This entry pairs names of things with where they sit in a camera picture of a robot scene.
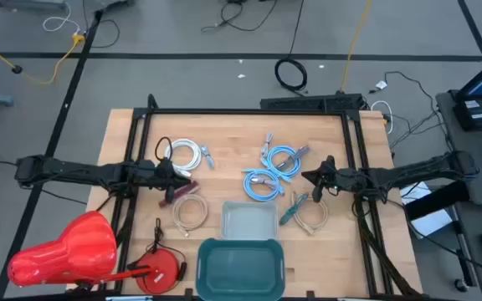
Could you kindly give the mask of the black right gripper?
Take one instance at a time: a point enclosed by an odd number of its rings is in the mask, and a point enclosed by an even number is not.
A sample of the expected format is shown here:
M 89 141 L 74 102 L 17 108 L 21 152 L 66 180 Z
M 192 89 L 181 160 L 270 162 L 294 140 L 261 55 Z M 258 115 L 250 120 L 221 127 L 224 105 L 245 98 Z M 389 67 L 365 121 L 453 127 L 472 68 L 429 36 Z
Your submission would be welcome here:
M 312 191 L 315 203 L 321 201 L 323 188 L 332 188 L 336 191 L 352 189 L 352 170 L 336 169 L 334 156 L 327 156 L 326 165 L 321 165 L 313 171 L 302 171 L 301 175 L 315 186 Z

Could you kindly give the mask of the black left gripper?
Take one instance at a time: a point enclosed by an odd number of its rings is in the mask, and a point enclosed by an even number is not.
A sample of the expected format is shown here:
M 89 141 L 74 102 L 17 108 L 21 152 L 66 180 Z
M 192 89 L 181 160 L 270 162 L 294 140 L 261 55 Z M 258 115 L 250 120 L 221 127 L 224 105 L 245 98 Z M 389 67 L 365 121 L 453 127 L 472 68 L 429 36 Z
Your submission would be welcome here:
M 166 204 L 172 203 L 176 189 L 189 185 L 190 183 L 191 180 L 189 178 L 177 174 L 170 160 L 161 160 L 154 171 L 153 187 L 156 189 L 166 189 Z

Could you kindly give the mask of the black power strip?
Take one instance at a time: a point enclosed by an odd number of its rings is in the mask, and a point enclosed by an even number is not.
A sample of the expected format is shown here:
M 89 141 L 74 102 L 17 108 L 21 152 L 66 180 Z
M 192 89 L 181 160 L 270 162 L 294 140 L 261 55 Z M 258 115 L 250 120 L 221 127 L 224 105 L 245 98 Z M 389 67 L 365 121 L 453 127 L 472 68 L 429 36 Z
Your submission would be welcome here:
M 368 110 L 368 104 L 361 94 L 343 93 L 261 99 L 259 104 L 262 110 L 310 110 L 321 112 Z

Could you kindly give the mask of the light grey plastic tray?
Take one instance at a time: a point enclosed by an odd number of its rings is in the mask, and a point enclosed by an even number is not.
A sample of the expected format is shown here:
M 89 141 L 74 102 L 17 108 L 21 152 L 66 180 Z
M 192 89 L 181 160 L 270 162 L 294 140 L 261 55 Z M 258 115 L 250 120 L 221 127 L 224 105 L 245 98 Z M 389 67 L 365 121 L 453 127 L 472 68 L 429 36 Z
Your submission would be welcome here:
M 224 202 L 221 237 L 224 240 L 278 239 L 278 213 L 273 202 Z

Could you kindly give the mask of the white paper sheet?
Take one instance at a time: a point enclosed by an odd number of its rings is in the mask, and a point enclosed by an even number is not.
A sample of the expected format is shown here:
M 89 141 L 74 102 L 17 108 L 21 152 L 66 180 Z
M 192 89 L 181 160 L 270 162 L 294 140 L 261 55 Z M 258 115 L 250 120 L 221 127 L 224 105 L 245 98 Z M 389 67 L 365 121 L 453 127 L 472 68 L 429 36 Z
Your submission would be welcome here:
M 418 200 L 431 193 L 432 191 L 423 181 L 400 190 L 401 201 L 407 209 L 409 220 L 414 227 L 413 233 L 418 239 L 423 239 L 452 222 L 452 218 L 444 209 L 426 215 L 423 215 L 422 209 L 417 209 Z

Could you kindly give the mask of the dark teal plastic bin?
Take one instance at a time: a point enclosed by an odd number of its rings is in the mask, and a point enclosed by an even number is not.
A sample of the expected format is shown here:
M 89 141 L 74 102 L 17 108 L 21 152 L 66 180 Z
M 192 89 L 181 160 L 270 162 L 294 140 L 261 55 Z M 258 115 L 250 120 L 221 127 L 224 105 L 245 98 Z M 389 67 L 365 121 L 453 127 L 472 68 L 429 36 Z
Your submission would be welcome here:
M 205 240 L 197 253 L 195 286 L 203 301 L 279 301 L 285 255 L 269 240 Z

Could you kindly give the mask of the red desk lamp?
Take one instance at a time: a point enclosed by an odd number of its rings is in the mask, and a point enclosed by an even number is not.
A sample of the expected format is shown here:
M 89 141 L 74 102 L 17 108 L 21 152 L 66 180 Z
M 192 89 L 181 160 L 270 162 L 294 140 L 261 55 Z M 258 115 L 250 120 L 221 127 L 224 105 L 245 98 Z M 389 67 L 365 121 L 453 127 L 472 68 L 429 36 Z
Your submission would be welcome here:
M 166 293 L 183 280 L 187 262 L 177 259 L 176 250 L 162 246 L 161 239 L 161 221 L 157 220 L 151 247 L 125 272 L 115 273 L 115 233 L 101 213 L 86 212 L 59 238 L 16 253 L 8 264 L 8 278 L 20 287 L 73 283 L 83 288 L 134 278 L 145 293 Z

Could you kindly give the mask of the grey side desk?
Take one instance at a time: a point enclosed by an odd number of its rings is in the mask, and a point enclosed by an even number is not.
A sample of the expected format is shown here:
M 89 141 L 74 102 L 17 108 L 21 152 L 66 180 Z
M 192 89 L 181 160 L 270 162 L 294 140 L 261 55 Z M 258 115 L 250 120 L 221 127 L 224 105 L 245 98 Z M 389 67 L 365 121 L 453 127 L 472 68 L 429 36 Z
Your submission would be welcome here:
M 451 94 L 437 94 L 435 99 L 441 110 L 452 147 L 457 151 L 469 153 L 480 169 L 480 173 L 467 183 L 467 187 L 471 201 L 482 206 L 482 130 L 466 132 L 461 128 L 453 112 L 455 103 Z

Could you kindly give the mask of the black box with labels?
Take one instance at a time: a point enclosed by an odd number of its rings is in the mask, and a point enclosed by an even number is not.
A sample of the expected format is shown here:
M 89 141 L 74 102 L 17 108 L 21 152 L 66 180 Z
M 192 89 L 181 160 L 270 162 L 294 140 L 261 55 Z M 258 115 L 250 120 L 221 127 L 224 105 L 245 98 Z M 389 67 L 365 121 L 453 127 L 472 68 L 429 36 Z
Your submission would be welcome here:
M 453 112 L 464 131 L 482 131 L 482 99 L 458 102 Z

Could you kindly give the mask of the black aluminium table frame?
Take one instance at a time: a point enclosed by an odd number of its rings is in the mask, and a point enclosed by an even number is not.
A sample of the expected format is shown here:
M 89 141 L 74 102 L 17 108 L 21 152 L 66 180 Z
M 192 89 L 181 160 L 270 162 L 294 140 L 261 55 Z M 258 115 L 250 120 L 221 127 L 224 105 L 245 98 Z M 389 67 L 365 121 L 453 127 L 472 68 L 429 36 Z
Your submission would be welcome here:
M 131 234 L 120 246 L 118 267 L 144 252 L 153 239 L 156 219 L 161 219 L 167 244 L 183 251 L 188 260 L 185 280 L 175 292 L 182 294 L 192 288 L 198 247 L 206 238 L 220 235 L 223 202 L 249 201 L 242 188 L 243 171 L 259 164 L 260 148 L 268 133 L 274 134 L 278 144 L 308 145 L 310 153 L 302 163 L 306 170 L 314 170 L 327 156 L 333 156 L 340 168 L 393 165 L 382 116 L 375 111 L 330 115 L 242 109 L 113 109 L 105 127 L 100 163 L 137 157 L 155 160 L 163 154 L 168 140 L 179 138 L 208 145 L 215 161 L 214 168 L 200 166 L 192 174 L 208 201 L 209 214 L 188 237 L 158 206 L 161 191 L 142 188 L 128 200 L 108 199 L 96 188 L 91 191 L 90 208 L 101 207 L 110 220 L 123 223 L 128 207 L 135 209 Z M 285 251 L 286 296 L 313 292 L 322 298 L 366 297 L 370 292 L 398 291 L 376 254 L 361 239 L 351 211 L 353 200 L 349 192 L 324 195 L 330 217 L 314 236 L 293 224 L 279 229 Z

